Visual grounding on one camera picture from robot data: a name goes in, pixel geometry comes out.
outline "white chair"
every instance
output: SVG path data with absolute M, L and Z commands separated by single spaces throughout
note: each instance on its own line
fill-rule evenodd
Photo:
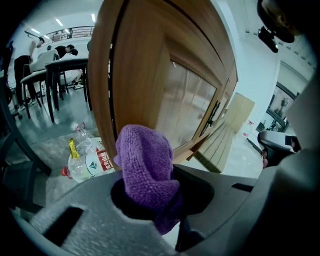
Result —
M 26 100 L 26 84 L 28 83 L 36 83 L 39 82 L 40 84 L 40 95 L 41 95 L 41 102 L 44 103 L 42 90 L 41 90 L 41 82 L 46 81 L 47 76 L 47 69 L 45 65 L 49 62 L 55 61 L 59 59 L 58 51 L 56 49 L 48 50 L 44 53 L 42 53 L 39 56 L 39 59 L 30 65 L 24 65 L 23 69 L 23 79 L 20 81 L 21 84 L 23 84 L 23 93 L 24 93 L 24 100 Z M 37 94 L 35 94 L 35 98 L 41 107 L 41 103 L 38 99 Z M 28 118 L 30 119 L 30 113 L 29 113 L 29 107 L 28 104 L 25 104 L 26 113 L 28 115 Z

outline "purple towel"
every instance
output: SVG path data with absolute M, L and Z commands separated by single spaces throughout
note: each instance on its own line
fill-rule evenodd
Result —
M 126 194 L 155 212 L 154 224 L 164 235 L 179 221 L 183 209 L 180 183 L 171 179 L 174 154 L 158 131 L 130 124 L 116 141 L 114 162 L 122 167 Z

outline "red label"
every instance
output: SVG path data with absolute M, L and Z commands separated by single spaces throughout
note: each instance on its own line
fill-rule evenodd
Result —
M 99 159 L 99 162 L 102 166 L 103 171 L 107 171 L 107 170 L 113 168 L 112 163 L 109 159 L 109 156 L 105 150 L 101 150 L 101 151 L 97 152 L 96 154 L 98 156 L 98 159 Z

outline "yellow wrapper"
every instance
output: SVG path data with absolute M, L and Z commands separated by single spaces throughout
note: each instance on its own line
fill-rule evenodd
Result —
M 76 150 L 75 140 L 73 138 L 70 139 L 69 148 L 71 152 L 72 158 L 79 158 L 79 153 Z

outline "ceiling light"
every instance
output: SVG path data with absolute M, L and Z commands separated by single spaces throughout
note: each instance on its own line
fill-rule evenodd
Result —
M 58 20 L 57 18 L 56 18 L 55 20 L 56 20 L 56 22 L 58 22 L 58 24 L 59 24 L 61 27 L 63 26 L 60 20 Z
M 33 32 L 36 32 L 37 34 L 40 34 L 40 32 L 39 32 L 38 30 L 35 30 L 34 28 L 31 28 L 31 30 L 32 30 Z

